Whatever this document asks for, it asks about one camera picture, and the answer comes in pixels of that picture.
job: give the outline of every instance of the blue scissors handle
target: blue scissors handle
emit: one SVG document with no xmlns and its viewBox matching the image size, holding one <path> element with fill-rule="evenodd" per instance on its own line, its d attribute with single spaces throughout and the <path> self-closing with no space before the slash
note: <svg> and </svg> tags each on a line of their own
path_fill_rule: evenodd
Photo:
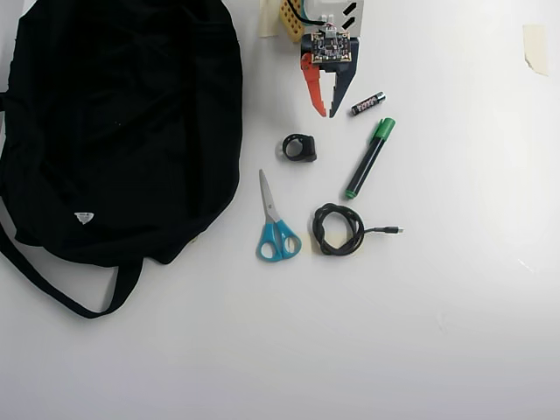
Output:
<svg viewBox="0 0 560 420">
<path fill-rule="evenodd" d="M 286 243 L 290 240 L 295 243 L 296 248 L 293 252 L 290 252 L 286 246 Z M 267 257 L 263 253 L 263 247 L 267 244 L 269 244 L 274 250 L 274 255 L 272 257 Z M 283 220 L 280 220 L 277 223 L 267 223 L 264 225 L 258 249 L 258 254 L 264 261 L 276 263 L 278 261 L 288 260 L 299 254 L 301 248 L 301 239 L 299 239 L 298 236 L 290 230 Z"/>
</svg>

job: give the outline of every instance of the backpack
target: backpack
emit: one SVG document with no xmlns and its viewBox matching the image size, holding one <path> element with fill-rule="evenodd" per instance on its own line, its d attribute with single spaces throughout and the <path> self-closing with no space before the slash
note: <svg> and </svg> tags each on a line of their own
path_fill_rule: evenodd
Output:
<svg viewBox="0 0 560 420">
<path fill-rule="evenodd" d="M 106 311 L 49 284 L 0 226 L 0 251 L 88 319 L 121 307 L 143 259 L 171 263 L 239 182 L 242 63 L 221 0 L 38 0 L 20 19 L 0 196 L 16 240 L 118 267 Z"/>
</svg>

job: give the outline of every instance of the scissors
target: scissors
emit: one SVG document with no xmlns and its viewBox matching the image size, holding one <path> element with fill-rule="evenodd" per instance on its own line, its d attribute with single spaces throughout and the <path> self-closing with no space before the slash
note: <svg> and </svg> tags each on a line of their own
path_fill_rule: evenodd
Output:
<svg viewBox="0 0 560 420">
<path fill-rule="evenodd" d="M 266 224 L 262 230 L 262 238 L 259 242 L 257 253 L 264 261 L 269 263 L 288 260 L 301 251 L 301 239 L 290 230 L 278 214 L 277 208 L 274 206 L 269 183 L 264 176 L 263 170 L 259 171 L 259 178 L 261 180 L 262 203 L 266 215 Z M 295 244 L 295 250 L 293 252 L 290 252 L 286 246 L 289 242 Z M 267 257 L 263 254 L 263 247 L 267 244 L 271 245 L 274 250 L 274 255 L 272 257 Z"/>
</svg>

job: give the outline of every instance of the white label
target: white label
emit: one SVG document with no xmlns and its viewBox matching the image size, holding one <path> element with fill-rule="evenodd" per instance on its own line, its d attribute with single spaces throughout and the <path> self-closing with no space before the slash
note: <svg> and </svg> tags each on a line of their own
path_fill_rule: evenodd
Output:
<svg viewBox="0 0 560 420">
<path fill-rule="evenodd" d="M 95 214 L 93 213 L 74 213 L 82 225 L 87 225 L 90 221 L 94 219 Z"/>
</svg>

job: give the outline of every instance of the wire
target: wire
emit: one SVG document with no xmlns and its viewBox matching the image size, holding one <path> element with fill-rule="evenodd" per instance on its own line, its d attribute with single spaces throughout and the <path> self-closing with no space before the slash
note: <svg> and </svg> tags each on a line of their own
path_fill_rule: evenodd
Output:
<svg viewBox="0 0 560 420">
<path fill-rule="evenodd" d="M 308 25 L 316 25 L 316 26 L 324 26 L 326 24 L 326 22 L 323 22 L 322 20 L 309 20 L 306 19 L 305 17 L 302 17 L 298 11 L 296 10 L 296 7 L 294 6 L 294 3 L 291 2 L 291 0 L 286 0 L 288 2 L 288 4 L 290 5 L 291 11 L 294 15 L 296 15 L 296 18 L 302 23 L 302 24 L 308 24 Z"/>
<path fill-rule="evenodd" d="M 332 213 L 340 214 L 344 217 L 348 222 L 348 225 L 350 225 L 350 229 L 352 229 L 352 237 L 340 248 L 333 247 L 325 240 L 325 228 L 323 227 L 323 222 L 326 217 Z M 371 232 L 381 234 L 400 234 L 403 232 L 403 230 L 399 227 L 374 227 L 373 229 L 366 230 L 364 228 L 364 222 L 354 210 L 344 206 L 337 206 L 332 203 L 325 204 L 317 210 L 317 212 L 315 212 L 315 219 L 313 220 L 312 228 L 315 239 L 317 239 L 317 242 L 321 247 L 321 252 L 326 256 L 349 256 L 361 247 L 361 244 L 364 242 L 365 235 Z"/>
</svg>

